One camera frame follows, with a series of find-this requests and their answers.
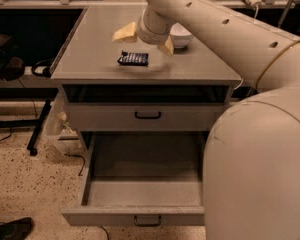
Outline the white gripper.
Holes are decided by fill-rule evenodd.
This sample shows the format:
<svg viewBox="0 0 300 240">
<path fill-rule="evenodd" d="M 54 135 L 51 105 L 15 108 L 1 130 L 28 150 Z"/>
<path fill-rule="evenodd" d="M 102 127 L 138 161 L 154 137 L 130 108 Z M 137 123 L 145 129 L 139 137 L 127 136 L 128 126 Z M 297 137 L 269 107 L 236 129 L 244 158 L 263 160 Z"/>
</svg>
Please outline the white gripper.
<svg viewBox="0 0 300 240">
<path fill-rule="evenodd" d="M 137 41 L 138 35 L 143 42 L 158 45 L 159 51 L 168 57 L 172 57 L 174 46 L 171 37 L 168 37 L 172 25 L 173 21 L 171 19 L 161 16 L 153 10 L 144 10 L 137 24 L 131 22 L 117 30 L 112 36 L 112 41 L 134 43 Z"/>
</svg>

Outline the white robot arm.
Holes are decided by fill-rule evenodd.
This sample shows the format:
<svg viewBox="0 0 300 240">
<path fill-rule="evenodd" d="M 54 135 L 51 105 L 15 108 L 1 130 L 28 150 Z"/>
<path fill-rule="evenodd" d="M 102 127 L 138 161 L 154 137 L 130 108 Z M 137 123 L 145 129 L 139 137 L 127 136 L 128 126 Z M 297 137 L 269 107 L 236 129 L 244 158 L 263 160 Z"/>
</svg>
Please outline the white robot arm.
<svg viewBox="0 0 300 240">
<path fill-rule="evenodd" d="M 180 23 L 257 94 L 229 107 L 204 151 L 207 240 L 300 240 L 300 37 L 209 0 L 146 0 L 132 34 Z"/>
</svg>

